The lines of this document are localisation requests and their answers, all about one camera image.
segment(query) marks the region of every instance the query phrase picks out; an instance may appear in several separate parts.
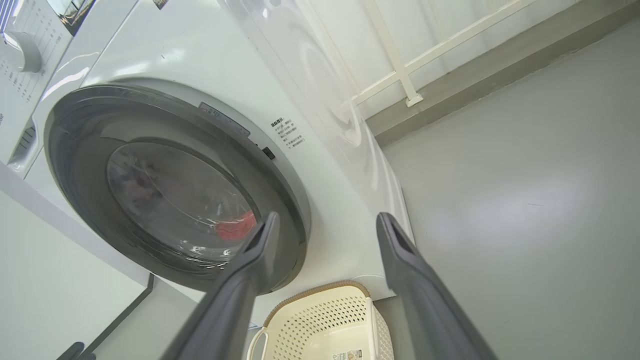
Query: brown basket trim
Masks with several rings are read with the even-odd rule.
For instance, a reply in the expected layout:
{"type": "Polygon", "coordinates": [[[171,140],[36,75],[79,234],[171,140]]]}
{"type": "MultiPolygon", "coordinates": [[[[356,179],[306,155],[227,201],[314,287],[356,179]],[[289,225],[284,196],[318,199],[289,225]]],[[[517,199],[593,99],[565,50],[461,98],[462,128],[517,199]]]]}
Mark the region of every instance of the brown basket trim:
{"type": "Polygon", "coordinates": [[[286,305],[296,301],[296,300],[300,300],[304,297],[307,297],[309,295],[313,295],[316,293],[321,293],[322,291],[326,291],[326,290],[331,290],[331,289],[335,289],[335,288],[341,288],[343,286],[353,286],[355,288],[358,288],[360,291],[362,291],[362,293],[364,294],[365,297],[371,297],[371,294],[369,293],[369,290],[367,290],[367,288],[364,287],[363,284],[360,284],[357,281],[353,281],[353,280],[343,280],[343,281],[337,281],[337,282],[333,282],[331,284],[327,284],[327,285],[322,285],[322,286],[318,286],[317,288],[313,288],[313,289],[309,289],[307,291],[303,291],[297,295],[294,295],[290,298],[288,298],[287,300],[284,300],[283,302],[279,303],[269,314],[269,316],[267,316],[267,320],[264,321],[264,327],[269,326],[269,322],[271,321],[271,319],[276,315],[276,313],[283,307],[285,307],[286,305]]]}

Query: white cabinet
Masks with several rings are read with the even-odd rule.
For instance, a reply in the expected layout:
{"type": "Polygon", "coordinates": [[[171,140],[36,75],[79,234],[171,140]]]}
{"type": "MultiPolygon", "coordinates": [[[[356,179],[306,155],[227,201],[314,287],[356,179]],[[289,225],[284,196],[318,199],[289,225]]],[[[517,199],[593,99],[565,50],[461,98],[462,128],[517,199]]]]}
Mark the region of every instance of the white cabinet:
{"type": "Polygon", "coordinates": [[[145,287],[0,191],[0,358],[89,345],[145,287]]]}

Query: label on basket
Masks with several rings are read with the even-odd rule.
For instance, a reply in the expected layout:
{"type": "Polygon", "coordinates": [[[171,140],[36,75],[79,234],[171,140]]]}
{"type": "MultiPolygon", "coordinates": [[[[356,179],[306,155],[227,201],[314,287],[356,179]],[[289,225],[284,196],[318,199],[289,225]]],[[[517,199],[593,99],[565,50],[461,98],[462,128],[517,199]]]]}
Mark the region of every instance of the label on basket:
{"type": "Polygon", "coordinates": [[[347,352],[339,352],[334,354],[331,360],[361,360],[362,359],[362,349],[358,350],[349,350],[347,352]]]}

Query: warning label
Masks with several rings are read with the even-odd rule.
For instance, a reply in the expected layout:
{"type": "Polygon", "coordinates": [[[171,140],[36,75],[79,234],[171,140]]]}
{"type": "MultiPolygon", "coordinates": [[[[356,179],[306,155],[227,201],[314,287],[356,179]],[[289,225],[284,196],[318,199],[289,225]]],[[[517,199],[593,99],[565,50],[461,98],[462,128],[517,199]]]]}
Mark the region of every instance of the warning label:
{"type": "Polygon", "coordinates": [[[339,352],[338,354],[334,354],[331,360],[361,360],[362,359],[362,349],[358,350],[349,350],[347,352],[339,352]]]}
{"type": "Polygon", "coordinates": [[[275,129],[280,139],[282,139],[282,142],[290,149],[300,146],[301,143],[305,142],[305,139],[299,134],[298,127],[291,119],[285,120],[281,117],[272,122],[271,127],[275,129]]]}

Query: beige plastic basket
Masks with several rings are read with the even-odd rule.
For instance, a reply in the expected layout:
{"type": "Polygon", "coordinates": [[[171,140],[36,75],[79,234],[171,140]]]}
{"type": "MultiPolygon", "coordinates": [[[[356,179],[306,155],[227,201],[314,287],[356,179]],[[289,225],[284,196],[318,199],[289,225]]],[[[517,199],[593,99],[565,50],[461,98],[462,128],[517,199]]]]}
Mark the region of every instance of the beige plastic basket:
{"type": "Polygon", "coordinates": [[[340,281],[281,302],[253,337],[265,336],[262,360],[393,360],[385,319],[367,289],[340,281]]]}

